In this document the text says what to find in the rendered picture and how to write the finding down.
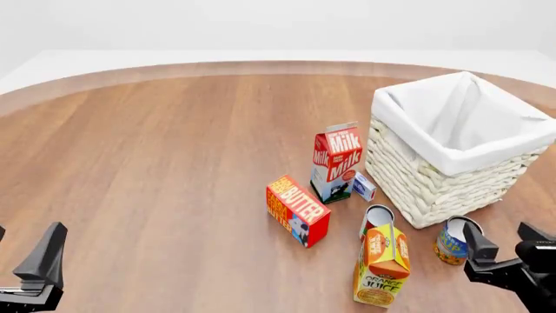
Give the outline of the white woven basket with liner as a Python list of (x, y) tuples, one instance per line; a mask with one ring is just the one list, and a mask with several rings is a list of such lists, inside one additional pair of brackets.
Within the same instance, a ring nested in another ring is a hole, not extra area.
[(556, 119), (470, 72), (379, 88), (365, 168), (416, 229), (499, 201), (556, 142)]

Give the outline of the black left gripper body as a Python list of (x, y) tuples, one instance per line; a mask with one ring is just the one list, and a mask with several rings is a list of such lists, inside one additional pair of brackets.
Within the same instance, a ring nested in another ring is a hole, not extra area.
[(0, 313), (37, 313), (56, 310), (63, 290), (55, 285), (32, 283), (31, 289), (0, 288)]

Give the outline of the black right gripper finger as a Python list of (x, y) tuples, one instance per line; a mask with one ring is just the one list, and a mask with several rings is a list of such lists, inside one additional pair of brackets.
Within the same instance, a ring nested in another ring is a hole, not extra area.
[(465, 223), (463, 234), (467, 245), (467, 259), (478, 265), (493, 265), (499, 247), (487, 239), (473, 223)]
[(516, 255), (523, 261), (556, 261), (556, 236), (521, 222), (517, 231), (521, 242), (515, 247)]

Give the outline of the red and yellow butter box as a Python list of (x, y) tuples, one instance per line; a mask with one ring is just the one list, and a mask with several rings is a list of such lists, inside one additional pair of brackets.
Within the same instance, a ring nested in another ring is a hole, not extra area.
[(267, 210), (305, 248), (313, 247), (328, 233), (331, 211), (284, 175), (266, 188)]

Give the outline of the blue and yellow soup can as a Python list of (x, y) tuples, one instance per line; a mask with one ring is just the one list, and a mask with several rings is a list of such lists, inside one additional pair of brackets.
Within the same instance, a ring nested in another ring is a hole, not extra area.
[(434, 245), (435, 255), (444, 263), (462, 265), (467, 260), (467, 242), (463, 234), (466, 223), (470, 223), (480, 234), (483, 234), (481, 226), (471, 218), (466, 216), (448, 218)]

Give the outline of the small blue and white box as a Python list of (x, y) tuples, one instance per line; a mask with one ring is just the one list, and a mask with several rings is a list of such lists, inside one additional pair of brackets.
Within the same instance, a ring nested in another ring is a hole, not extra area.
[(353, 190), (367, 202), (374, 200), (376, 187), (358, 171), (355, 172)]

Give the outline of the red tin can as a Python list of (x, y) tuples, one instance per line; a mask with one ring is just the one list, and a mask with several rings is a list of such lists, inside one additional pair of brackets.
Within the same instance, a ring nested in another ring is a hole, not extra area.
[(359, 237), (364, 241), (365, 235), (370, 229), (394, 223), (394, 213), (385, 205), (370, 205), (364, 214)]

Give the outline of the red and white milk carton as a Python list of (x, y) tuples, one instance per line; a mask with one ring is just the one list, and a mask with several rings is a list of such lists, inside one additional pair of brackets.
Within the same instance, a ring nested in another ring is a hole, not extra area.
[(336, 124), (315, 135), (310, 184), (322, 203), (351, 197), (361, 156), (357, 122)]

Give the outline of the orange juice carton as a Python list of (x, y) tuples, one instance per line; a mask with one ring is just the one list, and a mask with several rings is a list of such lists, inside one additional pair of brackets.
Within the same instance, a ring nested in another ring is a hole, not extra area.
[(392, 224), (368, 229), (354, 266), (354, 300), (376, 307), (390, 307), (409, 276), (405, 234)]

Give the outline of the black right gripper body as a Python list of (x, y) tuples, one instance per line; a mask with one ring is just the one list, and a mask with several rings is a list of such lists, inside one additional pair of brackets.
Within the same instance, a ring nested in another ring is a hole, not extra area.
[(529, 313), (556, 313), (556, 261), (523, 261), (519, 257), (493, 265), (467, 259), (469, 281), (512, 291)]

